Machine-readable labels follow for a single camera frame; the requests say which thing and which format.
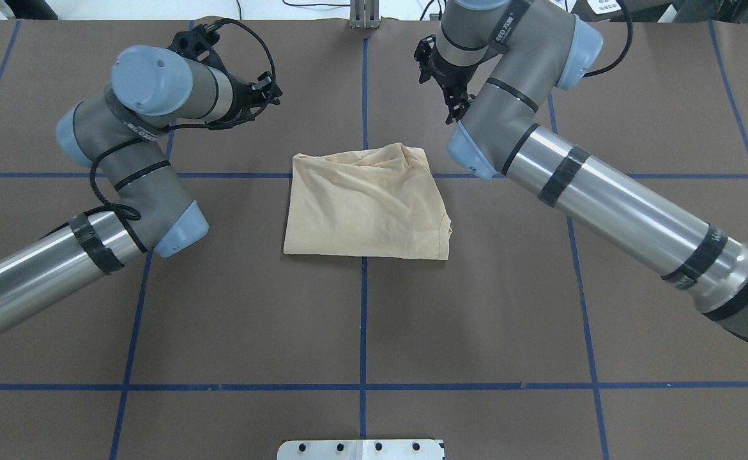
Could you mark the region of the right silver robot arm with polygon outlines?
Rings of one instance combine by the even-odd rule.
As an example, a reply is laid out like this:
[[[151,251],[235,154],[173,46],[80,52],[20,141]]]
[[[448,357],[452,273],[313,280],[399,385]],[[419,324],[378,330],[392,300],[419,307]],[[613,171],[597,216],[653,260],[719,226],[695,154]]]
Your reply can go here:
[[[453,160],[516,181],[748,342],[748,24],[452,1],[415,59],[445,93]]]

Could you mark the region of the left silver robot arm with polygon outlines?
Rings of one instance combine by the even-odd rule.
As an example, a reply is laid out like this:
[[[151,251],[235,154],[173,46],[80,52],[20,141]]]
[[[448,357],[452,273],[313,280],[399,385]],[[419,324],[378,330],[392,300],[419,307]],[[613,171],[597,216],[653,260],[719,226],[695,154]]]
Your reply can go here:
[[[110,82],[56,125],[62,151],[88,167],[98,206],[0,260],[0,335],[141,254],[167,258],[204,238],[210,225],[160,139],[255,120],[281,96],[270,67],[247,82],[212,49],[202,61],[146,45],[120,52]]]

